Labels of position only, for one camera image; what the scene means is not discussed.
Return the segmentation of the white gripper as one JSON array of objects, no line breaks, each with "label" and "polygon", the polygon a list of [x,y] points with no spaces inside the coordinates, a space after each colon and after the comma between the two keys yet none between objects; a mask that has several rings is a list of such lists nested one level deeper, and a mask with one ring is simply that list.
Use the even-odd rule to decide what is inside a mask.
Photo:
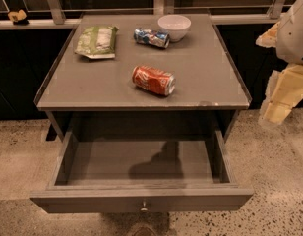
[{"label": "white gripper", "polygon": [[273,70],[260,109],[261,125],[280,125],[303,99],[303,0],[296,0],[280,23],[260,35],[256,44],[276,48],[279,59],[294,63],[281,72]]}]

